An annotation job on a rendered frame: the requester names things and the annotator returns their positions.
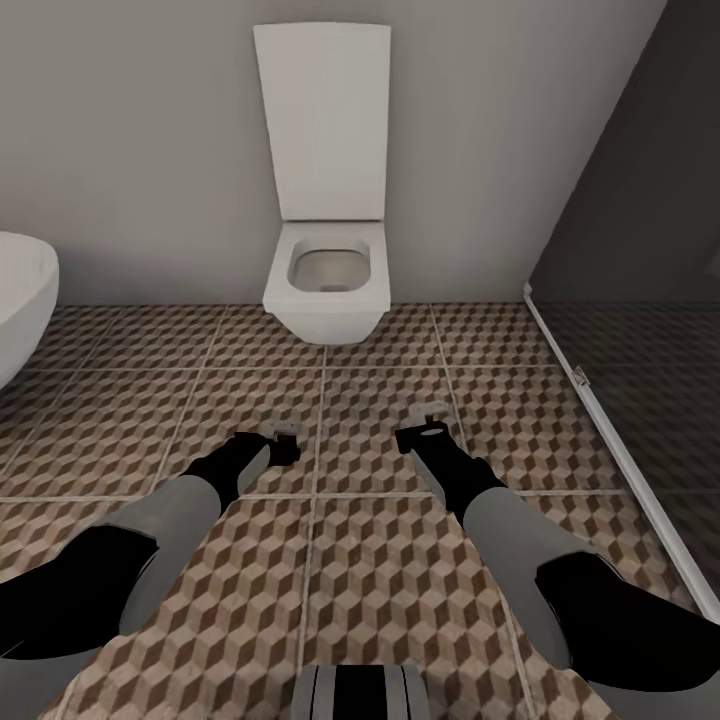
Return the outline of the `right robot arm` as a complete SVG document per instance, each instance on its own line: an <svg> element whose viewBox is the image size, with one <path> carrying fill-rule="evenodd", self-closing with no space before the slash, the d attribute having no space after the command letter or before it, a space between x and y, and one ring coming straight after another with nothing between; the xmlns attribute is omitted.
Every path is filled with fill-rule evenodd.
<svg viewBox="0 0 720 720"><path fill-rule="evenodd" d="M532 646L573 669L619 720L720 720L720 625L631 585L598 549L533 509L457 447L437 400L395 432L465 533Z"/></svg>

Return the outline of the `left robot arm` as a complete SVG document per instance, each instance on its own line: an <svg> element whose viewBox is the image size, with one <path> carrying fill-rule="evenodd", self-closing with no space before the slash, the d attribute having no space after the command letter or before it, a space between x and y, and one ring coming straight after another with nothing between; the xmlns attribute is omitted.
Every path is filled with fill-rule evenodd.
<svg viewBox="0 0 720 720"><path fill-rule="evenodd" d="M36 720L106 643L143 627L226 508L267 467L291 466L296 421L234 432L163 487L78 532L47 564L0 582L0 720Z"/></svg>

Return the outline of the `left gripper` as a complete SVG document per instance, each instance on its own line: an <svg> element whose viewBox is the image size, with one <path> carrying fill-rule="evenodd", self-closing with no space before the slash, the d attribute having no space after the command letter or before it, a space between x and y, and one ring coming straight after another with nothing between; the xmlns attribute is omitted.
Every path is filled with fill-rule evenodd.
<svg viewBox="0 0 720 720"><path fill-rule="evenodd" d="M291 466L293 461L299 461L301 450L294 443L266 440L271 446L272 457L268 467Z"/></svg>

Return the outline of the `robot trunk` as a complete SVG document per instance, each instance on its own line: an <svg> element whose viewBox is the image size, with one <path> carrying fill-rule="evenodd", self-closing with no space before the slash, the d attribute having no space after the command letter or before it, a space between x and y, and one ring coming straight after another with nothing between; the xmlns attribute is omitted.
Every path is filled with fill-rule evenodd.
<svg viewBox="0 0 720 720"><path fill-rule="evenodd" d="M289 720L431 720L416 665L305 665Z"/></svg>

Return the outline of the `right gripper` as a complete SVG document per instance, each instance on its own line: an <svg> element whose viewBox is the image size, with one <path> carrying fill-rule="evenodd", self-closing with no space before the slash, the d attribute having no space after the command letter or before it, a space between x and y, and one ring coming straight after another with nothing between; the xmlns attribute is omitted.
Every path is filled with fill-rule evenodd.
<svg viewBox="0 0 720 720"><path fill-rule="evenodd" d="M421 425L418 427L410 427L405 428L402 430L397 430L395 432L398 448L400 450L401 454L408 454L411 453L411 449L413 448L413 441L415 438L415 435L419 431L423 431L424 429L433 429L434 427L439 429L446 429L446 425L441 421L431 421L429 424Z"/></svg>

